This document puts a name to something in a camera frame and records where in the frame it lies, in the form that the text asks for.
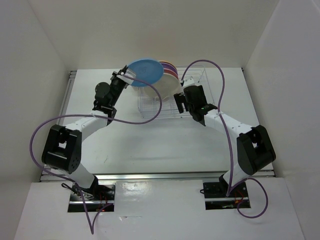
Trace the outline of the cream plastic plate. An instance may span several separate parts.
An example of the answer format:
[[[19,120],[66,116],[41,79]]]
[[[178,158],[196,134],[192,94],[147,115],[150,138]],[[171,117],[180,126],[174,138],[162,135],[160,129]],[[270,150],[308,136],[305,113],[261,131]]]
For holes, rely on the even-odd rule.
[[[181,89],[179,80],[168,73],[164,73],[160,80],[152,85],[159,92],[161,99],[166,101],[171,98],[174,94],[178,93]],[[158,94],[150,87],[145,86],[143,92],[150,98],[159,100]]]

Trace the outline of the blue plastic plate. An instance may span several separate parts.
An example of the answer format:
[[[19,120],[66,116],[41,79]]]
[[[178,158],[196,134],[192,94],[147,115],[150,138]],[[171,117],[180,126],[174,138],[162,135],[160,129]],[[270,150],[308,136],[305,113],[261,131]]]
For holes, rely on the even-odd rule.
[[[164,74],[161,63],[152,58],[141,58],[128,64],[128,69],[135,73],[135,78],[151,85],[155,84]]]

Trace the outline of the pink plastic plate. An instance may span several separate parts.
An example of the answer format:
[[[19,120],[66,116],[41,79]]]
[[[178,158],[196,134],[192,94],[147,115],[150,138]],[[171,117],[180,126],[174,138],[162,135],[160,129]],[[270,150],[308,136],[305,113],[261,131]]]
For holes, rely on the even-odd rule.
[[[177,80],[179,79],[178,75],[177,75],[174,71],[172,71],[172,70],[170,70],[170,69],[166,69],[166,68],[165,68],[165,69],[164,69],[164,73],[165,73],[165,74],[169,74],[169,75],[175,77]]]

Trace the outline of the purple plastic plate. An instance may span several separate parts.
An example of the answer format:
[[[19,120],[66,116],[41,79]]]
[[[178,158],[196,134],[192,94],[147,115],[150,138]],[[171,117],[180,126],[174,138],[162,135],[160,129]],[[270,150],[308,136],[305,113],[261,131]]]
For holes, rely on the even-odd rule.
[[[162,62],[162,61],[160,61],[160,64],[163,66],[163,68],[165,70],[170,70],[170,71],[174,72],[176,75],[178,75],[177,69],[172,64],[167,63],[167,62]]]

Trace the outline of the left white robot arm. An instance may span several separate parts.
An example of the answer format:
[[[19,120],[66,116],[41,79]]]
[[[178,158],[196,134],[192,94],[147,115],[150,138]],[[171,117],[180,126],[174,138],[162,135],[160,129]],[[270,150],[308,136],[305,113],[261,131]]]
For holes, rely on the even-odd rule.
[[[113,72],[111,83],[100,82],[95,87],[93,109],[89,116],[82,117],[66,126],[55,124],[48,133],[41,161],[74,180],[81,188],[81,194],[88,200],[99,195],[98,179],[82,164],[82,143],[98,130],[107,127],[116,116],[115,105],[129,85],[122,76],[128,70],[125,66]]]

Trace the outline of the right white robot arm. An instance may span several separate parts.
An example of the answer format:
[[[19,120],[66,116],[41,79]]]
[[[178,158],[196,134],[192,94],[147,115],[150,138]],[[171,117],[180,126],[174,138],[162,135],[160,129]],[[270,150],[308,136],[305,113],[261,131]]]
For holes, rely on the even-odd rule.
[[[203,87],[189,86],[174,95],[180,113],[189,112],[192,119],[227,137],[230,170],[219,178],[219,192],[231,196],[236,186],[253,176],[276,159],[276,153],[267,129],[262,125],[242,123],[208,103]]]

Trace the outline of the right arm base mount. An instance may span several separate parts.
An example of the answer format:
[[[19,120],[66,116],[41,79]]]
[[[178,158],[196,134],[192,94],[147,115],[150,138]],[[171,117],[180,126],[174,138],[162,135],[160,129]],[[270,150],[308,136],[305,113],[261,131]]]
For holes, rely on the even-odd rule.
[[[204,182],[202,189],[199,191],[204,195],[205,199],[226,199],[227,188],[225,188],[220,182]],[[244,200],[248,198],[249,194],[245,183],[241,183],[235,189],[231,190],[228,198],[234,200]]]

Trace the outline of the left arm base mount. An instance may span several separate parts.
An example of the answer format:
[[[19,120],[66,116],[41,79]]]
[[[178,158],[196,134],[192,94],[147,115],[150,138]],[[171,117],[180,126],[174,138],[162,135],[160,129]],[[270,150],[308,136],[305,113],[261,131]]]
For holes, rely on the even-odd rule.
[[[71,191],[70,200],[72,202],[82,201],[100,201],[108,202],[115,199],[116,186],[114,184],[100,185],[94,183],[90,188],[77,187],[75,184],[72,186],[62,183],[61,186]]]

